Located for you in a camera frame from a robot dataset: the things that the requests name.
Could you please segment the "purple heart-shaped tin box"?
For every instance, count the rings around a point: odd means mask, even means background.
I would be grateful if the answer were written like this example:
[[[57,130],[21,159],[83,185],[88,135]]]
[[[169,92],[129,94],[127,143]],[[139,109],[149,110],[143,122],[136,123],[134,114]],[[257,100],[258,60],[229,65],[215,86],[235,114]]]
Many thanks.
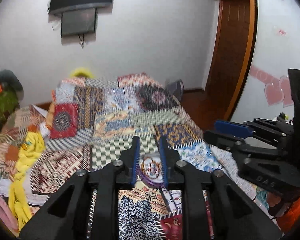
[[[145,154],[139,160],[139,177],[149,187],[159,189],[164,185],[159,153]]]

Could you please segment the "colourful patchwork bed cover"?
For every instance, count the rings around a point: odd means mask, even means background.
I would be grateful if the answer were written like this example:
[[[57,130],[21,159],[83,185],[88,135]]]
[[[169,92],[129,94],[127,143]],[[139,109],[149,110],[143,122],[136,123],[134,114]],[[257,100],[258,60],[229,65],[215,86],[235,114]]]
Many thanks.
[[[8,207],[18,152],[28,132],[40,132],[45,150],[27,171],[23,188],[32,216],[78,169],[96,171],[119,159],[140,139],[140,155],[158,153],[162,136],[181,159],[196,168],[224,171],[251,199],[255,185],[237,175],[231,154],[208,146],[202,130],[174,97],[146,74],[116,80],[72,77],[52,93],[49,110],[16,109],[0,131],[0,219],[19,235]],[[181,192],[153,189],[137,176],[130,191],[119,192],[121,239],[181,239]]]

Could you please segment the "dark bag on floor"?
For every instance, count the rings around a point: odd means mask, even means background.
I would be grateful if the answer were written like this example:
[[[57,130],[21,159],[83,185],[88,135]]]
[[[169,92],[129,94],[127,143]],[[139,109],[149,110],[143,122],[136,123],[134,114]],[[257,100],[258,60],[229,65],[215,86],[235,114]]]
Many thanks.
[[[182,101],[184,94],[184,84],[181,79],[166,83],[166,89],[179,101]]]

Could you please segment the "brown wooden wardrobe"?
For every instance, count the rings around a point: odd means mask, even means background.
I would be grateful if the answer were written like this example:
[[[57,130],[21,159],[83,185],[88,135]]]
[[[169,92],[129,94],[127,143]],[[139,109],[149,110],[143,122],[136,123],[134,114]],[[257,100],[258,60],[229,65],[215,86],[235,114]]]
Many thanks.
[[[254,51],[256,0],[218,0],[215,45],[206,85],[188,89],[183,108],[202,130],[229,121],[241,97]]]

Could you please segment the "yellow cloth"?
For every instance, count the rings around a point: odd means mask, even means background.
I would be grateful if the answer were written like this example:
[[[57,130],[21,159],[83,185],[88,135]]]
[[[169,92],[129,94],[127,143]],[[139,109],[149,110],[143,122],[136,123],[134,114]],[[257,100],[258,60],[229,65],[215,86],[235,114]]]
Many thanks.
[[[12,215],[17,219],[19,231],[32,217],[23,188],[26,173],[39,159],[44,150],[45,142],[40,132],[28,132],[19,148],[18,160],[15,164],[16,172],[8,195],[8,207]]]

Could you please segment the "white sliding wardrobe door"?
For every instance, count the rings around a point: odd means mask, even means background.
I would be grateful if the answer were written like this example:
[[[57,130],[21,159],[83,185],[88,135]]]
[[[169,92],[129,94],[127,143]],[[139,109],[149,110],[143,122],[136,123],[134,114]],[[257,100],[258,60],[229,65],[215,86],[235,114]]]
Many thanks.
[[[300,69],[300,5],[296,0],[257,0],[258,20],[250,72],[232,121],[294,116],[288,81]]]

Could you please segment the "yellow round object behind bed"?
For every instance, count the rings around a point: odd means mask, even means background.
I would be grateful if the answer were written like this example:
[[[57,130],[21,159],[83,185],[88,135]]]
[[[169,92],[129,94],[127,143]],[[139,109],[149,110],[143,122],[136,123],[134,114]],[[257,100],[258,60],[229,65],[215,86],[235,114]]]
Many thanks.
[[[94,76],[88,68],[79,67],[71,71],[70,77],[84,77],[86,79],[92,79]]]

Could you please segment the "green storage basket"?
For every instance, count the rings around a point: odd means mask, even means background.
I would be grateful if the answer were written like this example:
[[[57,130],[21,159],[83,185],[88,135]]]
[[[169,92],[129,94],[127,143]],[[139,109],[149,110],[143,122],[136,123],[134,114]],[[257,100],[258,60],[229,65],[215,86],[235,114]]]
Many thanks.
[[[0,124],[7,121],[8,117],[19,107],[18,97],[13,90],[4,90],[0,93]]]

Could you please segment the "small black wall monitor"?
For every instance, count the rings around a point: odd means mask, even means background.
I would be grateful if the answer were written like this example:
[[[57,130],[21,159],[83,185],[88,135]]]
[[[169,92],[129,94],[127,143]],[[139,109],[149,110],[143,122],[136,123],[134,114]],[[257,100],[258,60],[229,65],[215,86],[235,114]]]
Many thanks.
[[[96,8],[64,12],[61,19],[61,37],[94,33],[96,19]]]

